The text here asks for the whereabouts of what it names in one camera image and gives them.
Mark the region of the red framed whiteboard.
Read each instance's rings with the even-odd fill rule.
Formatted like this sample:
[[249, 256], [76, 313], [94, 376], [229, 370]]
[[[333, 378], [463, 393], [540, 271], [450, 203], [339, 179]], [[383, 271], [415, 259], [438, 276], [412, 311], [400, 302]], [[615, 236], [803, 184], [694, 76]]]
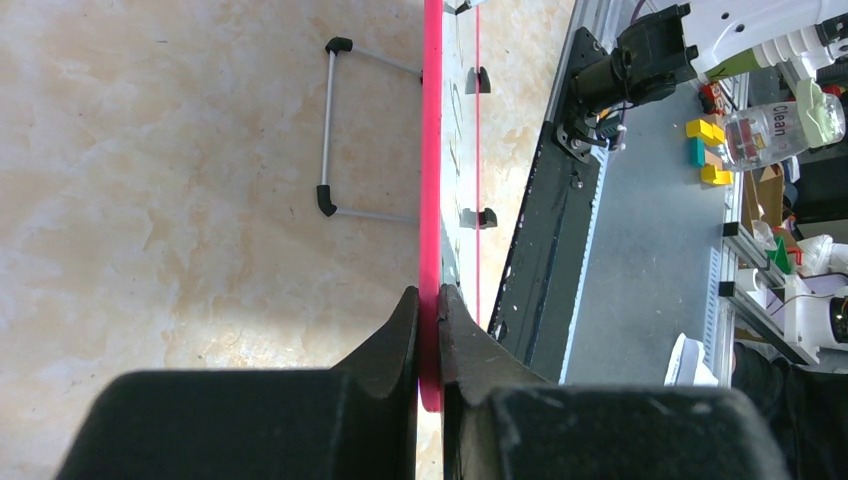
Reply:
[[477, 1], [424, 4], [419, 209], [419, 393], [441, 411], [438, 299], [457, 288], [480, 318], [480, 100], [491, 83], [480, 63]]

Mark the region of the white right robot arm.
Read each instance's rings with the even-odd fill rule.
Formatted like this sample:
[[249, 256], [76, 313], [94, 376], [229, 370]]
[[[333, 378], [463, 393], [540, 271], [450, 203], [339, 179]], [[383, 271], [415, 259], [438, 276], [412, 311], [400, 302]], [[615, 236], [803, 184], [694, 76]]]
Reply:
[[844, 1], [688, 1], [638, 18], [569, 88], [585, 113], [659, 101], [677, 85], [822, 53], [847, 37]]

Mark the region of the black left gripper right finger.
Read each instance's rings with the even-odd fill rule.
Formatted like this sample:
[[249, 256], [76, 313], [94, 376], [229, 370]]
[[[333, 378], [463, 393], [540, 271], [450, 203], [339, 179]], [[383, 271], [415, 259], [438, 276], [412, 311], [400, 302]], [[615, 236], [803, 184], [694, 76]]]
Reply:
[[560, 386], [519, 362], [441, 288], [448, 479], [785, 479], [741, 393], [711, 387]]

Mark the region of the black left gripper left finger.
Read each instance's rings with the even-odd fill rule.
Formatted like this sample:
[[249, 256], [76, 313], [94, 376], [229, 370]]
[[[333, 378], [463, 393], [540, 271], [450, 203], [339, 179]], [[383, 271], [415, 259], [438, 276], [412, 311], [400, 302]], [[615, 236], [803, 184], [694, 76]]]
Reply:
[[92, 404], [61, 479], [411, 479], [419, 294], [328, 369], [124, 374]]

